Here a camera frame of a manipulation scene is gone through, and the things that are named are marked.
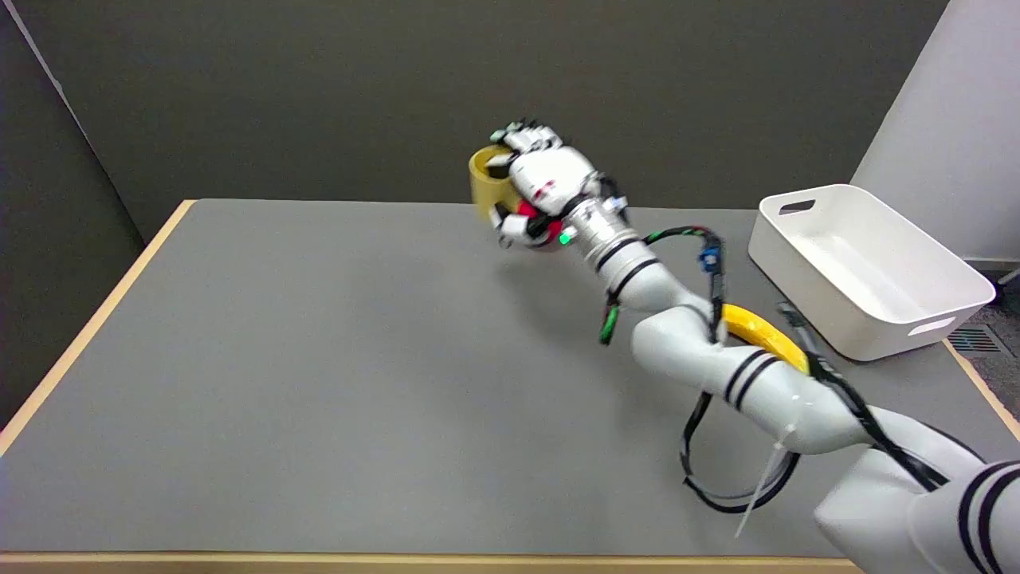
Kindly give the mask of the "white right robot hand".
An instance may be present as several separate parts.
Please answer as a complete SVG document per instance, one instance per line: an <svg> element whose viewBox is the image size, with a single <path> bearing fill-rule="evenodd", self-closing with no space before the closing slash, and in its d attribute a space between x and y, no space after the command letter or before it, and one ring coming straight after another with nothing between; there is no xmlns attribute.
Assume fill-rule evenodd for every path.
<svg viewBox="0 0 1020 574"><path fill-rule="evenodd" d="M511 121L492 132L489 141L506 150L489 160L489 175L509 179L520 197L517 207L502 200L489 207L500 244L533 250L556 244L566 214L594 195L596 167L539 120Z"/></svg>

